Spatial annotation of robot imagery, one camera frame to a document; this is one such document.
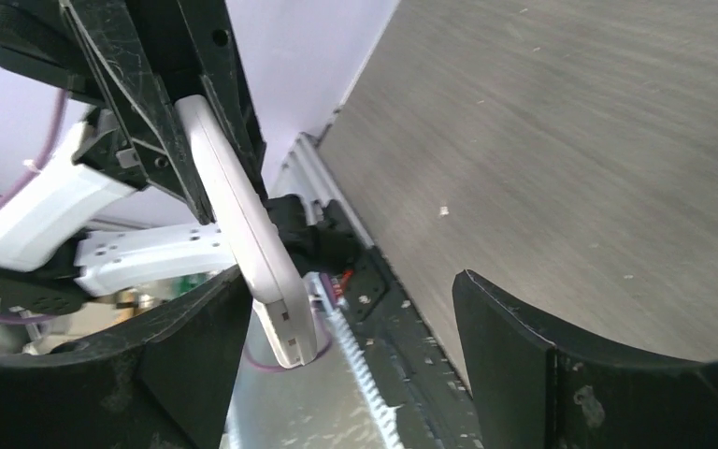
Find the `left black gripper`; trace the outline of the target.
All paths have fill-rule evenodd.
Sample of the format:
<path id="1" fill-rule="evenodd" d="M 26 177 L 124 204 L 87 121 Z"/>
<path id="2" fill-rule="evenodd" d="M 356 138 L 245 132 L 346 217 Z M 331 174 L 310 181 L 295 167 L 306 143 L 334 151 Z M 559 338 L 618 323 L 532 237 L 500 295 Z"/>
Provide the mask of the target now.
<path id="1" fill-rule="evenodd" d="M 74 36 L 54 1 L 0 1 L 0 67 L 90 106 L 83 119 L 93 134 L 74 151 L 73 164 L 136 189 L 149 184 L 185 203 L 199 223 L 212 223 L 190 143 L 127 3 L 60 6 Z M 140 163 L 122 164 L 118 154 L 132 153 L 131 147 Z"/>

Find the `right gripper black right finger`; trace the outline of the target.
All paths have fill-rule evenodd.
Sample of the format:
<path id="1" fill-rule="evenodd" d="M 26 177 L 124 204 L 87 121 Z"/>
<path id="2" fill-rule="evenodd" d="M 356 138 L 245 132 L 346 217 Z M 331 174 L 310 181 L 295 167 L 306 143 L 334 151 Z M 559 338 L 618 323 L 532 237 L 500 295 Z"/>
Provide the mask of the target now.
<path id="1" fill-rule="evenodd" d="M 471 270 L 452 284 L 488 448 L 718 448 L 718 360 L 606 339 Z"/>

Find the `white remote control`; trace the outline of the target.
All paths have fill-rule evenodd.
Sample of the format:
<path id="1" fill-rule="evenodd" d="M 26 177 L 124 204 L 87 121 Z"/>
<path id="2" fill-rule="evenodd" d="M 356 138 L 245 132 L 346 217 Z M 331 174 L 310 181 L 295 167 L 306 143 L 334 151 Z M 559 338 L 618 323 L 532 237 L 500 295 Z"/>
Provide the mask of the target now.
<path id="1" fill-rule="evenodd" d="M 207 99 L 184 97 L 175 109 L 190 143 L 217 225 L 254 299 L 279 364 L 303 366 L 319 352 L 309 294 Z"/>

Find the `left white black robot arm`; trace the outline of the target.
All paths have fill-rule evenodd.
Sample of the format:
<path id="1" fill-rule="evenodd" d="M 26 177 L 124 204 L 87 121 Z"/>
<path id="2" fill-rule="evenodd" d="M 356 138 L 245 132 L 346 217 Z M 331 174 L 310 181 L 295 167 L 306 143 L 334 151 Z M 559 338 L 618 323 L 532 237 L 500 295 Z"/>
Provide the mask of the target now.
<path id="1" fill-rule="evenodd" d="M 264 302 L 362 248 L 336 202 L 268 196 L 266 145 L 222 1 L 0 1 L 0 66 L 90 104 L 0 197 L 0 300 L 34 319 L 239 266 Z"/>

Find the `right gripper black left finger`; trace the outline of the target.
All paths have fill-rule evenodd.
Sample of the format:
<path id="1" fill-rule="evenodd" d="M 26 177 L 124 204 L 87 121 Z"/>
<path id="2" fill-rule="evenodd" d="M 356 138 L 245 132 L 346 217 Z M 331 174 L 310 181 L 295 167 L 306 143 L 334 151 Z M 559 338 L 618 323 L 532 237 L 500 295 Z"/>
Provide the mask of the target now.
<path id="1" fill-rule="evenodd" d="M 0 356 L 0 448 L 216 448 L 251 317 L 236 268 L 46 355 Z"/>

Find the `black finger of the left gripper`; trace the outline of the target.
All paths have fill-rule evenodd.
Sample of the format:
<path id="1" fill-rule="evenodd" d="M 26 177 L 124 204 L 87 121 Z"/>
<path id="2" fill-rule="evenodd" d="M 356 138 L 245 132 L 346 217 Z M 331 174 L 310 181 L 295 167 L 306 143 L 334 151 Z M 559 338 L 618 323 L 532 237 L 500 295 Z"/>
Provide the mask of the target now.
<path id="1" fill-rule="evenodd" d="M 206 98 L 251 187 L 262 200 L 266 200 L 267 192 L 261 175 L 266 143 L 237 50 L 227 5 L 221 0 L 182 0 L 179 10 L 200 65 L 200 79 Z"/>

